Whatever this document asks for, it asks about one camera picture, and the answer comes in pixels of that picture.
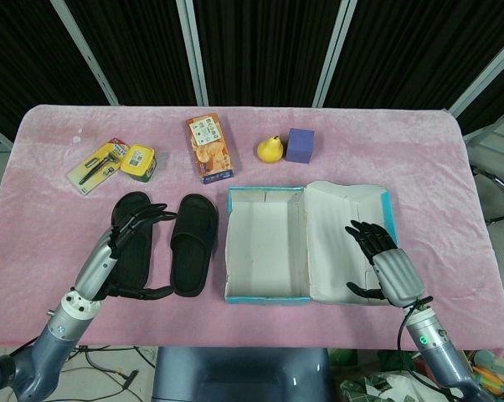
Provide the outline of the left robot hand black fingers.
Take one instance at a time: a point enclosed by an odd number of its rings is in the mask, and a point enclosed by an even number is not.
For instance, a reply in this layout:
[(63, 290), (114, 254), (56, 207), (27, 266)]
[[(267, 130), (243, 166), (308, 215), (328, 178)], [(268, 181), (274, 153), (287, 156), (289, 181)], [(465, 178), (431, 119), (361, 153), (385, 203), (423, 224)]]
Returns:
[(154, 301), (173, 294), (173, 286), (135, 289), (123, 283), (118, 284), (111, 279), (111, 274), (134, 235), (146, 226), (152, 227), (176, 217), (176, 213), (167, 211), (166, 204), (148, 204), (128, 214), (118, 224), (113, 224), (92, 250), (75, 281), (74, 289), (91, 301), (101, 301), (108, 296)]

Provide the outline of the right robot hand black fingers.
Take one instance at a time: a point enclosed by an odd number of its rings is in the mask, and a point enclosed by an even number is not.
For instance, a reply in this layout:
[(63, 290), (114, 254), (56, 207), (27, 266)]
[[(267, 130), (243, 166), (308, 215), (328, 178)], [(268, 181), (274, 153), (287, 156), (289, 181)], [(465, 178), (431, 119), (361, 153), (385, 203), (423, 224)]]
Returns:
[(387, 300), (400, 308), (413, 306), (422, 299), (421, 276), (384, 227), (351, 220), (345, 230), (357, 241), (379, 283), (377, 289), (364, 289), (349, 281), (347, 287), (352, 293), (366, 299)]

